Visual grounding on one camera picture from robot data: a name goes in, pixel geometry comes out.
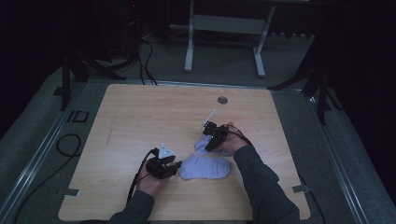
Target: wooden table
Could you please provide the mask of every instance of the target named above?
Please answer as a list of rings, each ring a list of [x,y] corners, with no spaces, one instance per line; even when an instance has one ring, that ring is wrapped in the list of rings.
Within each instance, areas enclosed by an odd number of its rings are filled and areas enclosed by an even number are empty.
[[[226,105],[218,102],[224,96]],[[77,197],[66,196],[59,212],[64,221],[109,219],[121,211],[144,156],[165,143],[182,161],[195,153],[200,126],[232,121],[252,142],[280,178],[279,185],[310,217],[272,95],[267,90],[192,86],[112,84],[92,125],[70,183]],[[156,197],[150,220],[251,220],[242,177],[232,157],[231,172],[222,179],[183,180],[172,176]]]

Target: round hole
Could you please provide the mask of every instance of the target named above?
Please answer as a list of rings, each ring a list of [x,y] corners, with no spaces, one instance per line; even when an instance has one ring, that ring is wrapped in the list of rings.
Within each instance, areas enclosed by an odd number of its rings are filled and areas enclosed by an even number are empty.
[[[225,97],[225,96],[220,96],[220,97],[218,98],[218,102],[219,102],[219,104],[221,104],[221,105],[225,105],[225,104],[228,103],[228,99],[227,99],[227,97]]]

